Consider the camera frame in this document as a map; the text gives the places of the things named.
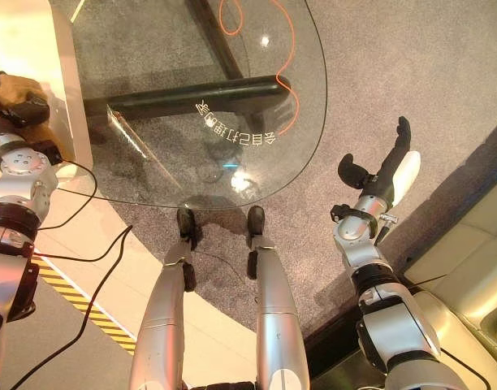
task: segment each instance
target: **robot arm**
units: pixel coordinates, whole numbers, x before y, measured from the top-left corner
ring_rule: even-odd
[[[378,219],[386,220],[387,225],[395,221],[386,213],[407,192],[420,166],[419,154],[409,152],[411,132],[406,118],[399,118],[397,132],[395,147],[377,175],[354,164],[351,154],[339,165],[343,182],[362,189],[353,208],[337,205],[331,211],[335,243],[362,312],[357,324],[359,345],[371,365],[387,374],[388,390],[464,390],[456,373],[439,362],[436,332],[372,241]],[[384,236],[383,230],[381,233],[379,239]]]
[[[7,96],[22,91],[19,83],[1,86]],[[45,101],[36,94],[26,95],[26,100],[12,106],[0,103],[0,370],[6,323],[35,309],[38,267],[31,263],[33,242],[58,183],[50,160],[18,133],[18,128],[26,131],[48,119]]]

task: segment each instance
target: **brown object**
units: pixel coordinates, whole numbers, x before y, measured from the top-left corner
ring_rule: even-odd
[[[0,75],[0,106],[2,108],[8,108],[15,104],[26,102],[28,93],[34,93],[38,97],[48,101],[45,91],[43,91],[41,85],[37,81],[4,73]],[[48,121],[35,126],[17,128],[15,132],[30,144],[50,140],[56,144],[63,157],[67,156],[63,145],[48,126]]]

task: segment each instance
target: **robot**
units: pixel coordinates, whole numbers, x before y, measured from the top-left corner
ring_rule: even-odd
[[[49,109],[40,90],[31,89],[29,82],[24,87],[13,81],[0,72],[0,87],[8,87],[0,89],[0,370],[6,324],[25,318],[35,308],[38,269],[31,263],[33,242],[58,184],[53,165],[62,161],[51,142],[26,142],[27,129],[43,124]],[[19,101],[3,103],[1,91],[5,89],[12,91],[9,93],[17,89]],[[457,374],[439,361],[434,329],[376,246],[395,222],[387,212],[417,174],[417,156],[409,152],[411,133],[406,118],[400,117],[397,132],[395,147],[376,175],[354,164],[351,154],[343,158],[341,179],[362,192],[353,208],[336,205],[331,210],[335,244],[362,312],[357,324],[360,346],[370,363],[387,374],[388,390],[465,390]],[[308,390],[297,309],[275,245],[264,234],[264,210],[252,207],[247,220],[248,277],[257,281],[258,288],[255,386],[261,390]],[[386,224],[378,233],[379,220]],[[199,234],[190,209],[178,210],[177,223],[180,239],[163,260],[140,327],[131,390],[184,388],[183,296],[196,287],[191,257]],[[209,388],[226,386],[241,390],[254,388],[254,383],[221,383]]]

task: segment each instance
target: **yellow and black hazard stripe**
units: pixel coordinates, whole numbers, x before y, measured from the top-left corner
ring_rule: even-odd
[[[89,299],[82,295],[71,283],[65,280],[48,262],[38,257],[33,257],[32,262],[39,266],[39,275],[67,301],[73,304],[84,315],[88,309]],[[132,339],[112,318],[92,306],[89,318],[101,328],[112,340],[126,349],[131,355],[135,352],[135,340]]]

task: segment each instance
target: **glass table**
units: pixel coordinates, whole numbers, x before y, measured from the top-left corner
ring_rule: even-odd
[[[317,148],[326,69],[304,1],[88,2],[73,37],[110,200],[246,205],[292,182]]]

